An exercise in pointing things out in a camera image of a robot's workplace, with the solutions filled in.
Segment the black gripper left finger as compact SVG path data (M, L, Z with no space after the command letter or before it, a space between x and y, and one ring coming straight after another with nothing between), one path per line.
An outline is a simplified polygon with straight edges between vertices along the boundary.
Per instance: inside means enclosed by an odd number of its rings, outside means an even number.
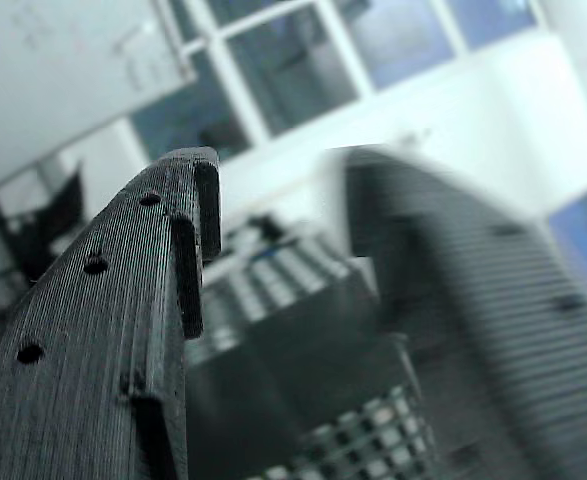
M184 479L185 344L221 249L210 147L125 185L11 313L0 336L0 479Z

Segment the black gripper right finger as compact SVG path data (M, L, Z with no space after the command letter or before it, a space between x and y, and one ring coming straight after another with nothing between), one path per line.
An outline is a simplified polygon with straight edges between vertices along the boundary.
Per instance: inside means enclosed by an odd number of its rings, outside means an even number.
M587 479L582 281L535 226L434 168L375 147L331 164L445 457L475 477Z

